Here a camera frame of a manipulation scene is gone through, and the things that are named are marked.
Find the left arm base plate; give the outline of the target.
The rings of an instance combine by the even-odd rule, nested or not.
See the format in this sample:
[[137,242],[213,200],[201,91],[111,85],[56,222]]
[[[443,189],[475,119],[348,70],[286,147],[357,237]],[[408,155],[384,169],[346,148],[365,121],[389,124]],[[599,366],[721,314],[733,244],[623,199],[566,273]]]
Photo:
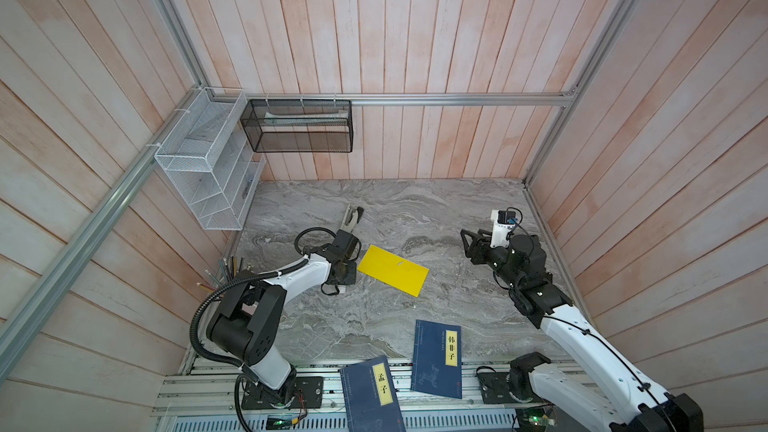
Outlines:
[[241,397],[244,410],[319,409],[323,399],[321,376],[288,378],[277,390],[247,381]]

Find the aluminium frame rail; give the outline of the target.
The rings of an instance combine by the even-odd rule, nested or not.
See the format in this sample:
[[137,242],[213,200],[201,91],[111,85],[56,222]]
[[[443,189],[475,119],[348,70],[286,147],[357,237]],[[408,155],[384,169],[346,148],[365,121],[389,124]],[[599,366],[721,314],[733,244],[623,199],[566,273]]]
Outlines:
[[366,106],[544,106],[565,107],[576,98],[574,93],[317,93],[278,94],[243,93],[247,100],[323,100],[349,101],[353,107]]

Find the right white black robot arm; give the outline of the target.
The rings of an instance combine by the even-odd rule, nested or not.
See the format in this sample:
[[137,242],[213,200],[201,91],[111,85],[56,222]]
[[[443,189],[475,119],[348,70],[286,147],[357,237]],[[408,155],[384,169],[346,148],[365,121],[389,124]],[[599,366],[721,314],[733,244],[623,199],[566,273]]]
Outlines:
[[515,398],[546,401],[590,431],[701,431],[701,407],[643,373],[594,329],[546,269],[539,238],[525,231],[460,232],[465,256],[504,281],[515,308],[557,342],[594,381],[593,392],[539,352],[510,363]]

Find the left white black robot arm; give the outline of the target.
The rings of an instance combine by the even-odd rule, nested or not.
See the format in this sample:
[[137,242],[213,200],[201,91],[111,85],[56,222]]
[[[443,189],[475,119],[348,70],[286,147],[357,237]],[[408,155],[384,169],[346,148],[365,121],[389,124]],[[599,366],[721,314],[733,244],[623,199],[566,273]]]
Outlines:
[[360,240],[349,231],[311,227],[298,234],[324,232],[332,241],[300,252],[300,258],[278,269],[243,272],[212,292],[190,322],[195,353],[235,367],[247,382],[266,390],[275,406],[291,403],[295,367],[275,345],[284,306],[304,292],[332,286],[333,295],[356,273]]

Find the pen holder with pencils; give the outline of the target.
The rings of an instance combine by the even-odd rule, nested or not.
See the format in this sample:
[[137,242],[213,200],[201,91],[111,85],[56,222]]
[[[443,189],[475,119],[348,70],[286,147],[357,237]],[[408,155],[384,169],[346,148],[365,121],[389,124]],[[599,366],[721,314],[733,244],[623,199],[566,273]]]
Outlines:
[[243,257],[237,256],[220,258],[216,269],[213,272],[205,270],[203,278],[196,283],[196,286],[206,292],[220,289],[232,282],[243,270],[243,260]]

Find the black mesh basket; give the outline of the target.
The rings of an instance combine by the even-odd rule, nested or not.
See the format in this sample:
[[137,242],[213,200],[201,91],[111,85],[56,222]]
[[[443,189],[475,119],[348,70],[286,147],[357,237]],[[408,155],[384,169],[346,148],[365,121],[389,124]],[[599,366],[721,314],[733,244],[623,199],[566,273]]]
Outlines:
[[240,124],[256,153],[350,153],[352,105],[346,100],[251,99]]

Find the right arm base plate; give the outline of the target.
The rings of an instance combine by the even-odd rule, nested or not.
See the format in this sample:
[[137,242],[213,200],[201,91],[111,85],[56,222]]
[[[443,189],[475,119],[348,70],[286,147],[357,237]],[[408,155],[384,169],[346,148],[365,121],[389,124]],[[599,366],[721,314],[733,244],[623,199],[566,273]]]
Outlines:
[[484,404],[528,404],[540,400],[532,389],[529,373],[519,367],[499,372],[491,366],[481,365],[476,368],[475,376]]

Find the yellow envelope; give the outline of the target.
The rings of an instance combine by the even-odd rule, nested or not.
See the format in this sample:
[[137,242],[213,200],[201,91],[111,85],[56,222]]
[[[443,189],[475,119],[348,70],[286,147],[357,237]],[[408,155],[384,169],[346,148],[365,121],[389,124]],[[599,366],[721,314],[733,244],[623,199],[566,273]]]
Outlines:
[[358,270],[413,297],[420,295],[429,272],[424,266],[374,245],[366,251]]

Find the blue book on rail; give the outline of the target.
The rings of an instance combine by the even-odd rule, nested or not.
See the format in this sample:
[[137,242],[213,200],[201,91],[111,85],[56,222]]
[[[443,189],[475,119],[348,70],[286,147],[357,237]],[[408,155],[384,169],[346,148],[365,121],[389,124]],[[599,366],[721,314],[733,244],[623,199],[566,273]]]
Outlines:
[[344,366],[340,378],[350,431],[406,430],[385,356]]

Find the blue book on table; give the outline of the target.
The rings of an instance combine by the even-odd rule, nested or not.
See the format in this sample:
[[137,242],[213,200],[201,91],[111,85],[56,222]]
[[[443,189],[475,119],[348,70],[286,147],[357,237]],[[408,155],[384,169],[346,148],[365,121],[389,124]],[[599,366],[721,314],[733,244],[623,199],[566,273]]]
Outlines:
[[462,398],[461,327],[417,320],[411,390],[447,398]]

